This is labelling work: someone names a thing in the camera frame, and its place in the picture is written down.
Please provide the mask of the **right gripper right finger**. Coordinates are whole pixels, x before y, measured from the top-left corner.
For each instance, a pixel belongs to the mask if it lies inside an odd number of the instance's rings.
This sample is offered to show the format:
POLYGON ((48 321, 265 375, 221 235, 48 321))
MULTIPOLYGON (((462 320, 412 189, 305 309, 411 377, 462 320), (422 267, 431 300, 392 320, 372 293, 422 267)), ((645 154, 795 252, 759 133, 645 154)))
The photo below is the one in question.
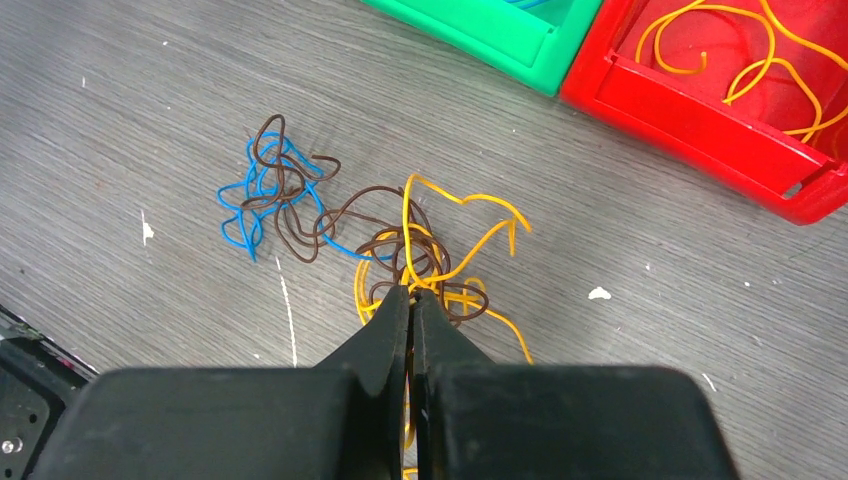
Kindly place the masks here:
POLYGON ((661 366, 498 364, 431 292, 410 310, 423 479, 735 479, 711 406, 661 366))

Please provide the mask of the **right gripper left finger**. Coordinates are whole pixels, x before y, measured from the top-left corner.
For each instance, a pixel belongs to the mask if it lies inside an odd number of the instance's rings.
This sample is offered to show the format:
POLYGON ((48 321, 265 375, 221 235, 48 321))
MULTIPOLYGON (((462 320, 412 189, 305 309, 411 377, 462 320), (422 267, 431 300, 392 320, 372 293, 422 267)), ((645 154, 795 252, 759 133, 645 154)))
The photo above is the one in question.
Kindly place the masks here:
POLYGON ((410 300, 310 368, 130 368, 62 416, 36 479, 397 479, 410 300))

